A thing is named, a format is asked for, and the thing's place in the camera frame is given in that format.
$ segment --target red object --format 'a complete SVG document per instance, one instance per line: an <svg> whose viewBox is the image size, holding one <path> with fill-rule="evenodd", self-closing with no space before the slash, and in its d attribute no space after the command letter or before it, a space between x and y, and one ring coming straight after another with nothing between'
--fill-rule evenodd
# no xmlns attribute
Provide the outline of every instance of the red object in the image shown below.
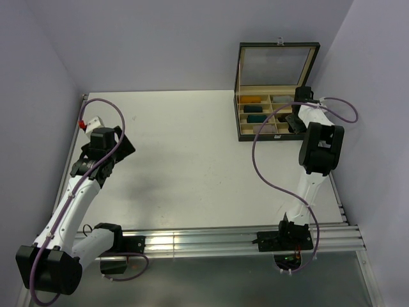
<svg viewBox="0 0 409 307"><path fill-rule="evenodd" d="M85 130L86 127L87 127L87 125L84 123L83 120L79 120L79 121L78 121L78 126L79 126L82 130Z"/></svg>

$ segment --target gray wall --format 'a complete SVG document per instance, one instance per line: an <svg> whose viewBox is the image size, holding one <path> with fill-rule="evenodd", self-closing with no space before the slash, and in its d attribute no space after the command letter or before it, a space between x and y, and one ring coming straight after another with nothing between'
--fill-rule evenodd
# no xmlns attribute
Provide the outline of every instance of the gray wall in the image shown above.
<svg viewBox="0 0 409 307"><path fill-rule="evenodd" d="M409 2L355 0L314 81L352 101L335 179L358 223L387 306L408 306ZM347 107L329 104L351 118Z"/></svg>
<svg viewBox="0 0 409 307"><path fill-rule="evenodd" d="M0 3L0 301L21 288L15 253L50 217L79 92L22 0Z"/></svg>
<svg viewBox="0 0 409 307"><path fill-rule="evenodd" d="M82 91L145 91L233 89L242 41L319 41L319 64L352 0L27 2Z"/></svg>

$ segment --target white connector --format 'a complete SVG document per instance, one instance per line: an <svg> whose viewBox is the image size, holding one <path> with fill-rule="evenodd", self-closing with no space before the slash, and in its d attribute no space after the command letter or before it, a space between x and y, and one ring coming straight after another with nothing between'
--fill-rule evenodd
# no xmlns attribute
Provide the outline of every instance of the white connector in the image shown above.
<svg viewBox="0 0 409 307"><path fill-rule="evenodd" d="M105 126L104 126L102 119L99 116L96 116L87 123L87 129L85 130L85 135L87 135L87 138L89 139L94 129L104 128L104 127Z"/></svg>

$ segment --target open box lid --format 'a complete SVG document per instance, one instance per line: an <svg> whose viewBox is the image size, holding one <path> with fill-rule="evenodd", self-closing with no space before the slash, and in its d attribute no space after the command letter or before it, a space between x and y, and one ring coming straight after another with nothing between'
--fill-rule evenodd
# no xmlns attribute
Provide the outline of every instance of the open box lid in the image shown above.
<svg viewBox="0 0 409 307"><path fill-rule="evenodd" d="M306 84L320 44L240 43L235 93L294 92Z"/></svg>

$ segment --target black bracket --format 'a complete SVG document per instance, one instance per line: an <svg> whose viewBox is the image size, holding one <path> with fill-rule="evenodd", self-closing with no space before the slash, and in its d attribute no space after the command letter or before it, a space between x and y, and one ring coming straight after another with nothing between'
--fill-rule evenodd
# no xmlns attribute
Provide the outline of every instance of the black bracket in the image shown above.
<svg viewBox="0 0 409 307"><path fill-rule="evenodd" d="M145 249L145 236L133 235L122 237L119 253L143 254ZM123 274L128 267L128 260L110 261L101 260L100 271L105 275Z"/></svg>
<svg viewBox="0 0 409 307"><path fill-rule="evenodd" d="M299 242L299 244L293 242L283 242L279 239L278 231L271 232L258 232L257 239L252 241L253 244L258 245L259 252L266 251L294 251L297 245L301 250L313 249L313 241L311 235L305 241Z"/></svg>
<svg viewBox="0 0 409 307"><path fill-rule="evenodd" d="M321 173L327 176L339 162L344 139L344 127L326 126L310 122L301 145L298 162L307 174Z"/></svg>
<svg viewBox="0 0 409 307"><path fill-rule="evenodd" d="M294 251L296 249L313 249L313 240L308 225L295 225L288 222L287 216L279 224L278 231L258 232L257 239L252 241L258 244L258 251Z"/></svg>

